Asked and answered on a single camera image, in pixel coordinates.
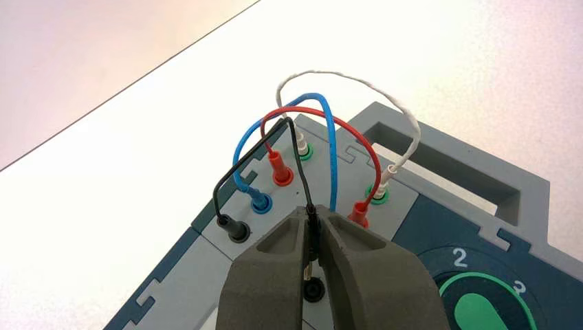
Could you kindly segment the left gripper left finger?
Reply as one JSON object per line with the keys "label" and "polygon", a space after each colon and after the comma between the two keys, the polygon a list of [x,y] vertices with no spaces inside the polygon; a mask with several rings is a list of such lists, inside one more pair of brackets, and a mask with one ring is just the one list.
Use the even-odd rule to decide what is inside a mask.
{"label": "left gripper left finger", "polygon": [[217,329],[301,329],[308,216],[297,207],[235,258],[219,297]]}

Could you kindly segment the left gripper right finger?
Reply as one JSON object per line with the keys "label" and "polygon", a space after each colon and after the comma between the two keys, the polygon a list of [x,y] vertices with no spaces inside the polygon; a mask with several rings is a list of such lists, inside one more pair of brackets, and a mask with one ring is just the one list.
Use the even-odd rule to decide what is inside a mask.
{"label": "left gripper right finger", "polygon": [[318,206],[335,329],[448,329],[439,290],[407,249]]}

